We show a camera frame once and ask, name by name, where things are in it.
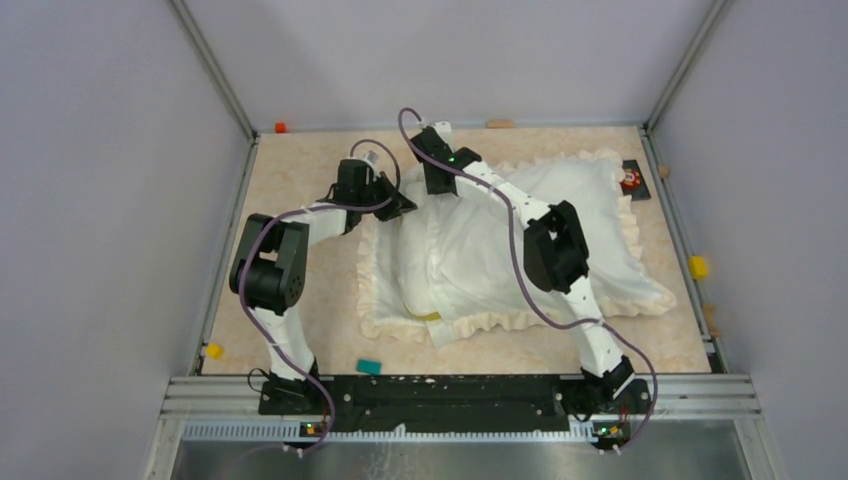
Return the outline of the white ruffled pillowcase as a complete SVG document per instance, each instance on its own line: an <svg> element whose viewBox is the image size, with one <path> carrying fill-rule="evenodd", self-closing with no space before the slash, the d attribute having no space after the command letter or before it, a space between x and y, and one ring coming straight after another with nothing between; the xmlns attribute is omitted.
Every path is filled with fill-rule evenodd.
<svg viewBox="0 0 848 480"><path fill-rule="evenodd" d="M677 301L642 264L637 218L620 188L622 162L617 152L602 148L504 162L496 170L542 201L564 200L576 208L604 316L660 316ZM418 166L404 172L401 191L418 209L368 227L358 247L357 312L364 336L441 347L480 330L523 330L543 322L521 294L503 221L456 196L428 195ZM574 320L564 302L536 287L530 292L550 319ZM441 319L417 321L405 307L418 314L438 312Z"/></svg>

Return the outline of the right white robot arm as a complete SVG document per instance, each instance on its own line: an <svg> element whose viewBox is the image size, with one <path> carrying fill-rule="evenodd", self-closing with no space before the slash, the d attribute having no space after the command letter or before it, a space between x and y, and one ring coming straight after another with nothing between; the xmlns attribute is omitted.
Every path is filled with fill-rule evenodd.
<svg viewBox="0 0 848 480"><path fill-rule="evenodd" d="M454 150L446 129L424 127L404 141L422 163L430 194L453 194L474 203L508 227L510 259L520 291L549 326L555 323L535 303L530 289L564 302L575 320L564 328L578 345L589 404L612 412L627 397L634 368L605 322L589 278L589 250L575 207L546 203L516 187L468 148Z"/></svg>

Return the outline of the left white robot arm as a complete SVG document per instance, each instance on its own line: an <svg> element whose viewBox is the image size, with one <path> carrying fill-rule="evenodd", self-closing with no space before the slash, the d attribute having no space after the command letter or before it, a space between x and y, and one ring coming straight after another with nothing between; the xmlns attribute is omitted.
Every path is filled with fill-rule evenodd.
<svg viewBox="0 0 848 480"><path fill-rule="evenodd" d="M272 360L267 395L281 395L302 414L320 401L316 357L297 307L305 289L309 248L350 233L365 215L387 222L416 208L398 185L376 171L374 157L368 154L341 160L328 193L312 204L277 216L247 217L229 288L267 342Z"/></svg>

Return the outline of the white pillow yellow edge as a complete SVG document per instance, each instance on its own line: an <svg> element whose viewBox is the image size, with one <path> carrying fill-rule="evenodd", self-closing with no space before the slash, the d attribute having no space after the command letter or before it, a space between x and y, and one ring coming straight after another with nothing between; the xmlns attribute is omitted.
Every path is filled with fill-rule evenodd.
<svg viewBox="0 0 848 480"><path fill-rule="evenodd" d="M405 307L406 313L414 320L423 321L423 322L431 322L431 321L439 321L441 319L441 315L438 312L430 312L426 314L418 314Z"/></svg>

